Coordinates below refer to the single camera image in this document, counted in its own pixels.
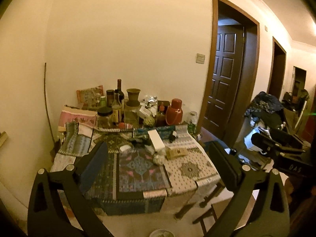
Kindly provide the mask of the clear glass ashtray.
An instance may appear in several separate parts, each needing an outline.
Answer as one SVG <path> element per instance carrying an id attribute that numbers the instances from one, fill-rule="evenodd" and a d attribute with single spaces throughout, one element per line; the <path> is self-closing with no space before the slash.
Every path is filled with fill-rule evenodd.
<path id="1" fill-rule="evenodd" d="M 119 153 L 133 153 L 134 146 L 132 144 L 124 144 L 120 146 Z"/>

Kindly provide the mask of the thin stick against wall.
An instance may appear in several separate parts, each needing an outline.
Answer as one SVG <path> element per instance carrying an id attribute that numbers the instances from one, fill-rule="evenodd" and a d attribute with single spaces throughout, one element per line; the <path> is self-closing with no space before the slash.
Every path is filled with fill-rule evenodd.
<path id="1" fill-rule="evenodd" d="M 49 100 L 48 100 L 48 93 L 47 93 L 47 63 L 44 63 L 44 73 L 43 73 L 43 94 L 44 94 L 44 106 L 45 106 L 45 111 L 46 111 L 46 117 L 47 117 L 47 123 L 49 127 L 49 133 L 51 140 L 53 144 L 55 144 L 55 137 L 53 134 L 53 128 L 51 125 L 51 120 L 50 120 L 50 111 L 49 111 Z"/>

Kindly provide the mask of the red patterned small can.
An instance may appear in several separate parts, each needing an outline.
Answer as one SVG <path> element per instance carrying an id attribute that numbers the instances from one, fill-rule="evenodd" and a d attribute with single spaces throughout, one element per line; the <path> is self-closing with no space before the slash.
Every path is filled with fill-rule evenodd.
<path id="1" fill-rule="evenodd" d="M 125 122 L 120 122 L 117 127 L 121 130 L 126 130 L 126 129 L 133 129 L 133 125 Z"/>

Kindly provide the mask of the dark wooden panel door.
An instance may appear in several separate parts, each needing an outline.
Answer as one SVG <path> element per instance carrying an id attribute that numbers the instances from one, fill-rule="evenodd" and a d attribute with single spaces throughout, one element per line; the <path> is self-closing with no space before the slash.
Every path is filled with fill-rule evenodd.
<path id="1" fill-rule="evenodd" d="M 244 51 L 244 27 L 219 26 L 211 91 L 203 126 L 222 138 L 237 94 Z"/>

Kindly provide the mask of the aluminium foil ball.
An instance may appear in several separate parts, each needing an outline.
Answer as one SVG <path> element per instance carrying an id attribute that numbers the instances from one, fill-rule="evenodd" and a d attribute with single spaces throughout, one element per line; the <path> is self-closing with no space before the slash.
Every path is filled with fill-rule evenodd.
<path id="1" fill-rule="evenodd" d="M 153 163 L 155 165 L 163 165 L 166 158 L 164 155 L 159 155 L 158 153 L 155 153 L 153 156 Z"/>

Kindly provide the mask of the green custard apple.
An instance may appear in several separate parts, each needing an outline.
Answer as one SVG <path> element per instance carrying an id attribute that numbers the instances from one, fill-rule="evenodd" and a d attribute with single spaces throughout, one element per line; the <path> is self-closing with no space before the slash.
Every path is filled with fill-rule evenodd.
<path id="1" fill-rule="evenodd" d="M 144 119 L 143 125 L 145 127 L 154 127 L 155 126 L 155 119 L 152 116 L 148 116 Z"/>

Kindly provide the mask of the patchwork patterned tablecloth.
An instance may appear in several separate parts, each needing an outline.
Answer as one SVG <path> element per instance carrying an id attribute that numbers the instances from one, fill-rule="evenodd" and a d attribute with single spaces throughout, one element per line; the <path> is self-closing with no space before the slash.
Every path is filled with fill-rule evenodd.
<path id="1" fill-rule="evenodd" d="M 177 132 L 178 138 L 170 143 L 172 131 Z M 208 195 L 220 176 L 186 125 L 159 127 L 157 132 L 165 144 L 161 152 L 154 150 L 146 128 L 99 129 L 69 123 L 51 170 L 63 170 L 103 141 L 108 147 L 107 161 L 91 188 L 84 192 L 97 214 L 120 216 L 180 210 L 196 192 Z M 134 152 L 119 153 L 124 144 L 132 144 Z M 168 160 L 166 151 L 174 148 L 186 148 L 189 154 Z M 163 165 L 153 163 L 155 153 L 165 156 Z"/>

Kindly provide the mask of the pile of dark clothes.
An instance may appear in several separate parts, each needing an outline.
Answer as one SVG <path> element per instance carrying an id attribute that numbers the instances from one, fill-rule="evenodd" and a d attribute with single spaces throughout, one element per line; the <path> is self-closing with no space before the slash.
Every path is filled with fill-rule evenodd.
<path id="1" fill-rule="evenodd" d="M 272 129 L 281 129 L 284 122 L 284 106 L 275 96 L 261 91 L 250 102 L 244 113 L 255 123 L 262 121 L 265 126 Z"/>

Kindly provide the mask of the large clear glass jar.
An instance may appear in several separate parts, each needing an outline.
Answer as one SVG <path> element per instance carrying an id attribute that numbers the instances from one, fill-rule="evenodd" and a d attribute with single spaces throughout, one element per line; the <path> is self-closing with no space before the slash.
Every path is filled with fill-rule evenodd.
<path id="1" fill-rule="evenodd" d="M 124 122 L 133 128 L 139 128 L 139 106 L 128 106 L 124 108 Z"/>

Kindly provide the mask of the white trash bowl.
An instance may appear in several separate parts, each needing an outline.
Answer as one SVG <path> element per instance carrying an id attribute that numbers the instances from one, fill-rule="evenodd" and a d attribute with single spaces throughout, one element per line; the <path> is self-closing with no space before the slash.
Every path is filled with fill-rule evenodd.
<path id="1" fill-rule="evenodd" d="M 150 237 L 175 237 L 175 235 L 166 229 L 156 229 L 151 232 Z"/>

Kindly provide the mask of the brown clay vase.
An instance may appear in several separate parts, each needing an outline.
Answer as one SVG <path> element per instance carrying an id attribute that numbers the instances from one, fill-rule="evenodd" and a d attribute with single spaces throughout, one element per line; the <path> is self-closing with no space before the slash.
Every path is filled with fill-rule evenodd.
<path id="1" fill-rule="evenodd" d="M 140 102 L 138 100 L 139 94 L 140 94 L 140 89 L 138 88 L 129 88 L 126 90 L 128 94 L 128 101 L 127 105 L 128 106 L 139 106 Z"/>

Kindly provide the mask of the dark wine bottle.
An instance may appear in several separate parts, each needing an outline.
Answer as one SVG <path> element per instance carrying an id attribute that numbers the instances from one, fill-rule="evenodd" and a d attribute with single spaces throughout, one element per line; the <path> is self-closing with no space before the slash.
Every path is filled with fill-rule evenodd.
<path id="1" fill-rule="evenodd" d="M 118 91 L 118 96 L 119 96 L 119 101 L 122 105 L 122 109 L 124 108 L 124 100 L 125 100 L 125 95 L 122 91 L 122 80 L 118 79 L 117 80 L 117 91 Z"/>

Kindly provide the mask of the red cap sauce bottle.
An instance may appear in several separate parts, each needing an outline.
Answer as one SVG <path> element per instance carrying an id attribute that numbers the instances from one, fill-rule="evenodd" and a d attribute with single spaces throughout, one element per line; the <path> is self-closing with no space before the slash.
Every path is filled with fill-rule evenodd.
<path id="1" fill-rule="evenodd" d="M 161 104 L 157 113 L 156 126 L 163 127 L 166 126 L 166 115 L 165 115 L 165 106 Z"/>

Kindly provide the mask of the wall light switch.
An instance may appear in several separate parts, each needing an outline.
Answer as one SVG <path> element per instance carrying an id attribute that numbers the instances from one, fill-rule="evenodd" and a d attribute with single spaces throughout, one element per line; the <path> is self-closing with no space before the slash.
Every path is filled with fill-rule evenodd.
<path id="1" fill-rule="evenodd" d="M 206 56 L 204 54 L 196 54 L 196 63 L 204 64 Z"/>

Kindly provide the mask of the long white box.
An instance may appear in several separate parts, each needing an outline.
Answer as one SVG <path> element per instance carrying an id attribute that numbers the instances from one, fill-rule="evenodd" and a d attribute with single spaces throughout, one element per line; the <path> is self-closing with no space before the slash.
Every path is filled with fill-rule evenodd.
<path id="1" fill-rule="evenodd" d="M 151 144 L 155 151 L 160 151 L 165 147 L 161 137 L 159 136 L 157 130 L 149 130 L 148 136 L 150 138 Z"/>

